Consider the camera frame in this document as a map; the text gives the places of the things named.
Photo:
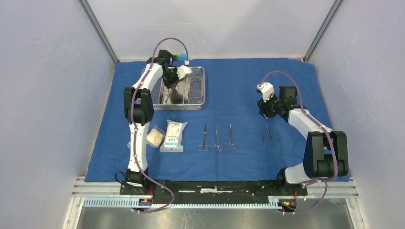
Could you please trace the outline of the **steel toothed tissue forceps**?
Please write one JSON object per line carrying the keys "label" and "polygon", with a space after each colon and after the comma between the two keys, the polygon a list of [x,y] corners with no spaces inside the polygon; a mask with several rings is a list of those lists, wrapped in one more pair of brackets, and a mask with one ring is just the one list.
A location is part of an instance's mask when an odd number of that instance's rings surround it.
{"label": "steel toothed tissue forceps", "polygon": [[266,128],[267,128],[267,132],[268,132],[268,135],[269,135],[270,143],[271,143],[272,146],[274,146],[274,141],[273,141],[270,125],[266,124]]}

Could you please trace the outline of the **steel hemostat forceps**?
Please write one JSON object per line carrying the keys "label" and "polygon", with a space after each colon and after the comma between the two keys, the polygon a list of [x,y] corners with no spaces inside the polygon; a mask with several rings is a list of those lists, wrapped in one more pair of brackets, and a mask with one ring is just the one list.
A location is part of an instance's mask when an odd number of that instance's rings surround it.
{"label": "steel hemostat forceps", "polygon": [[236,144],[233,140],[233,130],[232,130],[232,124],[229,124],[229,141],[228,143],[224,144],[224,150],[228,150],[230,148],[233,148],[234,150],[238,150],[239,146]]}

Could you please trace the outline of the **blue surgical wrap cloth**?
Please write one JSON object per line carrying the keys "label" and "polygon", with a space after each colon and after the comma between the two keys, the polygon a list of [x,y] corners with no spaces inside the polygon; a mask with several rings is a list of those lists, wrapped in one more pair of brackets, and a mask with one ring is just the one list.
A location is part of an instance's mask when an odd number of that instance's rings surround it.
{"label": "blue surgical wrap cloth", "polygon": [[[183,131],[182,153],[161,153],[147,147],[148,175],[157,180],[176,181],[258,181],[275,179],[280,169],[303,161],[305,138],[294,127],[276,116],[264,119],[257,101],[257,84],[266,78],[275,87],[297,84],[303,104],[322,124],[331,126],[313,64],[287,58],[276,59],[196,59],[192,66],[204,68],[205,103],[200,110],[156,111],[150,123],[166,129],[167,120],[187,122]],[[199,151],[203,143],[214,145],[218,128],[219,144],[229,141],[229,124],[239,149]],[[279,127],[277,144],[274,124]],[[274,146],[266,124],[270,125]],[[263,145],[260,129],[266,136]]]}

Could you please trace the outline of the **steel ring-handled forceps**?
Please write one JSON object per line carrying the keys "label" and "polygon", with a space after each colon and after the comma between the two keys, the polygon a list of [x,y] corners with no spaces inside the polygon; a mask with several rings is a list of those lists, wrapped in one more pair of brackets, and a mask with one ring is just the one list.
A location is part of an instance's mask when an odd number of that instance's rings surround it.
{"label": "steel ring-handled forceps", "polygon": [[222,151],[224,149],[224,147],[222,145],[219,144],[219,133],[218,133],[218,128],[216,128],[215,131],[215,141],[214,141],[214,145],[210,147],[211,151],[214,151],[215,149]]}

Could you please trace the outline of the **beige gauze packet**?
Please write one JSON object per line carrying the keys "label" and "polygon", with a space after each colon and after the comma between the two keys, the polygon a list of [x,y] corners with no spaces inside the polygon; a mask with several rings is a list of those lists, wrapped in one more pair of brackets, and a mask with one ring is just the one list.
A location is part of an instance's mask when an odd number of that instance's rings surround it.
{"label": "beige gauze packet", "polygon": [[147,134],[147,144],[153,148],[157,148],[161,145],[164,138],[165,132],[157,125],[155,125]]}

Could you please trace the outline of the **white sterile packet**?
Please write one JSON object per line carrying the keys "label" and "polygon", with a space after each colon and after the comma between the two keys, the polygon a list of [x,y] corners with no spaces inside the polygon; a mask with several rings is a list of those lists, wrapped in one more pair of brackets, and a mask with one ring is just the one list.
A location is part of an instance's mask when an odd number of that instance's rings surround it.
{"label": "white sterile packet", "polygon": [[170,119],[167,120],[167,130],[162,146],[161,153],[182,153],[184,146],[182,145],[182,133],[187,125],[187,122],[180,123]]}

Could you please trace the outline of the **steel surgical scissors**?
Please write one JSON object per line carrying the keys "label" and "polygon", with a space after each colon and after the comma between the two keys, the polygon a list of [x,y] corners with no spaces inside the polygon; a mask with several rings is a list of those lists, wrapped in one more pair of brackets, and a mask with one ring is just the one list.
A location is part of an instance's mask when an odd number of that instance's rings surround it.
{"label": "steel surgical scissors", "polygon": [[209,146],[206,144],[206,135],[207,135],[207,129],[206,126],[204,126],[204,130],[203,130],[203,141],[202,144],[200,146],[198,146],[198,150],[199,151],[204,151],[207,152],[209,151]]}

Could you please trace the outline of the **steel needle holder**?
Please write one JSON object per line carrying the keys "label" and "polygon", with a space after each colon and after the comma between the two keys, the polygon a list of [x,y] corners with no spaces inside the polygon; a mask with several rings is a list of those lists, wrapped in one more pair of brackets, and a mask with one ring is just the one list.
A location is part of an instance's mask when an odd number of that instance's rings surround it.
{"label": "steel needle holder", "polygon": [[181,101],[181,95],[178,92],[179,87],[176,86],[168,91],[166,104],[178,104]]}

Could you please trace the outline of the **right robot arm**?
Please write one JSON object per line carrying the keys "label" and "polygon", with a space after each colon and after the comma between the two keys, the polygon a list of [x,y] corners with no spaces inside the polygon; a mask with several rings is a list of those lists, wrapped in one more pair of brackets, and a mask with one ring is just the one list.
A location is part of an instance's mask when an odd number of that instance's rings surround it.
{"label": "right robot arm", "polygon": [[261,83],[257,91],[262,94],[257,105],[265,119],[279,115],[306,139],[303,162],[283,168],[277,175],[276,189],[280,194],[289,194],[295,184],[307,186],[348,175],[346,134],[323,125],[306,107],[298,104],[301,95],[297,87],[281,86],[276,96],[272,84]]}

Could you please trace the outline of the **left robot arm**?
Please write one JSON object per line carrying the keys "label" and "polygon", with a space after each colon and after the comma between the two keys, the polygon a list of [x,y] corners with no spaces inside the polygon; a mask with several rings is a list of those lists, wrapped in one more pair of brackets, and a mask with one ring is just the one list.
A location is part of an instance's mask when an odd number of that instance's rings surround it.
{"label": "left robot arm", "polygon": [[151,91],[158,79],[168,86],[179,81],[177,71],[171,67],[174,56],[167,50],[159,50],[157,57],[150,57],[139,80],[124,89],[124,113],[130,128],[130,159],[125,172],[124,190],[137,194],[149,191],[150,181],[146,178],[147,134],[154,116]]}

